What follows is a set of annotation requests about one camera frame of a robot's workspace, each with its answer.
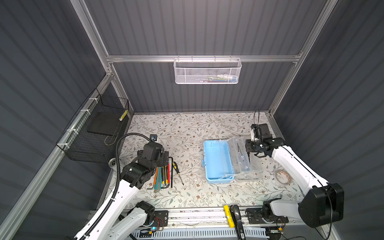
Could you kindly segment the yellow black screwdriver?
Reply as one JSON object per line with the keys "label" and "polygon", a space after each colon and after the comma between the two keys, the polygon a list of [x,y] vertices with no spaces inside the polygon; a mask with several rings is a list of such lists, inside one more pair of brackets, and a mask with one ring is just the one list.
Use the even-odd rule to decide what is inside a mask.
{"label": "yellow black screwdriver", "polygon": [[183,182],[183,180],[182,180],[181,173],[180,173],[180,170],[179,170],[179,167],[178,167],[177,163],[176,163],[176,162],[173,162],[173,163],[172,163],[172,166],[173,166],[174,170],[176,171],[176,173],[177,173],[179,179],[181,180],[181,183],[184,185],[184,182]]}

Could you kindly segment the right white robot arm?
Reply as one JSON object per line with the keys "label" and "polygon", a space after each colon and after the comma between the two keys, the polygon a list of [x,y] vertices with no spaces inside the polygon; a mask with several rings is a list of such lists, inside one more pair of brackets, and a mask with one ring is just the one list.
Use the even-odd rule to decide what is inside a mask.
{"label": "right white robot arm", "polygon": [[265,201],[262,206],[265,220],[277,217],[301,219],[310,228],[317,228],[344,218],[344,189],[313,171],[282,138],[246,140],[245,147],[248,153],[262,153],[278,162],[296,181],[304,197],[300,202]]}

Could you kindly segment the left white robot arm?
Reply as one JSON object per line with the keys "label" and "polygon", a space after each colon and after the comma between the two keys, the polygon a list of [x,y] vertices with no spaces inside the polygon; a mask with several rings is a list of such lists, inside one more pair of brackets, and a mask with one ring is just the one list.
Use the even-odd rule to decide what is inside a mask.
{"label": "left white robot arm", "polygon": [[155,217],[155,207],[141,201],[118,221],[126,205],[140,192],[143,185],[155,175],[158,167],[165,167],[169,152],[158,143],[157,135],[147,137],[135,133],[148,141],[137,157],[121,167],[116,156],[116,184],[107,200],[89,222],[74,236],[75,240],[124,240],[141,226],[150,226]]}

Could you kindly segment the light blue toolbox base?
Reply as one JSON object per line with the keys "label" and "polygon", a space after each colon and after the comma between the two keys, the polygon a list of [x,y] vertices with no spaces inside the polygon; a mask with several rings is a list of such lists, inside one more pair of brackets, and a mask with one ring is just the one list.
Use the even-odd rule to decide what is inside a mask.
{"label": "light blue toolbox base", "polygon": [[225,140],[204,141],[202,166],[206,171],[207,182],[228,184],[235,179],[228,142]]}

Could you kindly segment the black hex key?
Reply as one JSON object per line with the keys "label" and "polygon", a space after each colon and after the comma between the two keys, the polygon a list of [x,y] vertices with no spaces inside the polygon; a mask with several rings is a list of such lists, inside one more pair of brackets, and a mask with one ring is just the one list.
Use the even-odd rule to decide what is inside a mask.
{"label": "black hex key", "polygon": [[169,157],[169,162],[170,162],[170,188],[172,189],[173,188],[173,175],[174,175],[174,166],[173,166],[173,163],[174,163],[174,159],[173,157]]}

